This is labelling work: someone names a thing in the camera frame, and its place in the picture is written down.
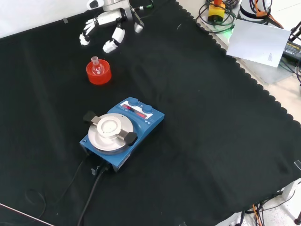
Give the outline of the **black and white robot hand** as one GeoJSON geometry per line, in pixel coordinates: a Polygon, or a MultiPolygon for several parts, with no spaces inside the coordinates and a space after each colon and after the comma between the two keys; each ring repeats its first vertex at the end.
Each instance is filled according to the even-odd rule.
{"type": "Polygon", "coordinates": [[[90,34],[92,31],[103,25],[115,24],[116,28],[109,41],[103,46],[105,53],[114,51],[125,37],[125,29],[122,28],[122,23],[126,20],[126,15],[121,9],[116,9],[108,12],[103,12],[100,15],[86,21],[83,32],[79,36],[80,44],[87,46],[90,43],[90,34]]]}

